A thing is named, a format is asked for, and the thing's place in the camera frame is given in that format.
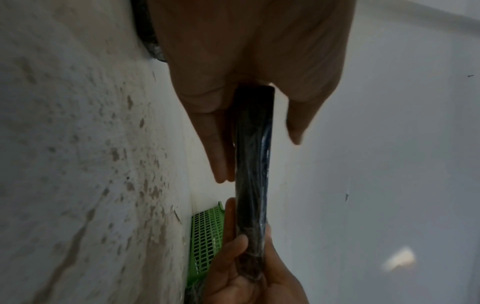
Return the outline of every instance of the green plastic basket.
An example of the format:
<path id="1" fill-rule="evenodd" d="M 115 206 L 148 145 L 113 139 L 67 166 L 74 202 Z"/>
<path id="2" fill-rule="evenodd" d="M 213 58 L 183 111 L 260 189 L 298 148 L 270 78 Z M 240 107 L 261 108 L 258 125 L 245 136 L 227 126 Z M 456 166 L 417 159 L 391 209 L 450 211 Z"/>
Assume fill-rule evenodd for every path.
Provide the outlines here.
<path id="1" fill-rule="evenodd" d="M 191 217 L 190 265 L 187 286 L 205 278 L 215 254 L 222 247 L 225 210 L 218 206 Z"/>

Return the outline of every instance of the dark plastic bag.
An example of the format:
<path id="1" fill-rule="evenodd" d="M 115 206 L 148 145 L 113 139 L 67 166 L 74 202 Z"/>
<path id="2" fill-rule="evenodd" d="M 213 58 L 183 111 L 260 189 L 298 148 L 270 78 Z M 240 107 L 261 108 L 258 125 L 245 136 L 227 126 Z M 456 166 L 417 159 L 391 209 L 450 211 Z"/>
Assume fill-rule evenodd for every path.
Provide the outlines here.
<path id="1" fill-rule="evenodd" d="M 274 97 L 270 86 L 241 86 L 234 96 L 236 234 L 248 237 L 236 267 L 251 280 L 259 280 L 264 269 Z"/>

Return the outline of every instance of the hand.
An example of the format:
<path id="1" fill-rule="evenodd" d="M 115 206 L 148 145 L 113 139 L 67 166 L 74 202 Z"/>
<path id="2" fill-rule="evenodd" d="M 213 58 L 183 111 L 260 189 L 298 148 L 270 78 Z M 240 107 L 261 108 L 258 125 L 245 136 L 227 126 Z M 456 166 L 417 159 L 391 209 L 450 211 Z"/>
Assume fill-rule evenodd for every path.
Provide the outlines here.
<path id="1" fill-rule="evenodd" d="M 283 264 L 272 243 L 270 226 L 265 234 L 265 270 L 259 282 L 252 282 L 237 272 L 235 258 L 247 246 L 245 235 L 235 238 L 235 199 L 225 205 L 223 246 L 213 258 L 203 290 L 204 304 L 306 304 L 307 296 L 300 282 Z"/>
<path id="2" fill-rule="evenodd" d="M 229 108 L 239 83 L 289 97 L 293 143 L 335 90 L 355 0 L 148 0 L 178 98 L 217 182 L 235 180 Z"/>

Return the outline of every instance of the white wall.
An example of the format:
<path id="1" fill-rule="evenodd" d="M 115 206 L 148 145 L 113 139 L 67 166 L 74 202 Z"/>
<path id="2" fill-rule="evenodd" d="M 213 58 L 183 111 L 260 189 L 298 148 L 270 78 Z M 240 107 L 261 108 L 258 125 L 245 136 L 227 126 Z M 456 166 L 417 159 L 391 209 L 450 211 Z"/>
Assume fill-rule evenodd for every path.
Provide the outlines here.
<path id="1" fill-rule="evenodd" d="M 0 302 L 179 302 L 180 104 L 130 2 L 2 1 L 0 20 Z"/>
<path id="2" fill-rule="evenodd" d="M 276 96 L 268 219 L 312 303 L 468 299 L 480 236 L 480 36 L 471 20 L 425 19 L 433 13 L 359 4 L 340 86 L 300 147 Z M 195 140 L 190 184 L 203 209 L 234 187 L 200 175 L 209 168 Z M 404 245 L 416 266 L 383 273 Z"/>

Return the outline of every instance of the person's hand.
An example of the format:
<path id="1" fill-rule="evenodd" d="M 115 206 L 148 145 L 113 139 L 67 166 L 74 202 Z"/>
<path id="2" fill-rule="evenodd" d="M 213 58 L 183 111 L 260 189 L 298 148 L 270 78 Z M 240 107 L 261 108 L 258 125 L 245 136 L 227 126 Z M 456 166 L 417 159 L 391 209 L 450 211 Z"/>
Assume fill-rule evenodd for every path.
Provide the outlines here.
<path id="1" fill-rule="evenodd" d="M 148 0 L 175 91 L 217 182 L 235 180 L 229 107 L 239 83 L 289 98 L 295 144 L 340 81 L 355 0 Z"/>
<path id="2" fill-rule="evenodd" d="M 265 269 L 262 280 L 252 282 L 239 275 L 235 258 L 247 246 L 245 235 L 235 238 L 235 199 L 225 205 L 223 246 L 213 258 L 203 290 L 204 304 L 306 304 L 300 282 L 283 264 L 272 243 L 270 226 L 265 234 Z"/>

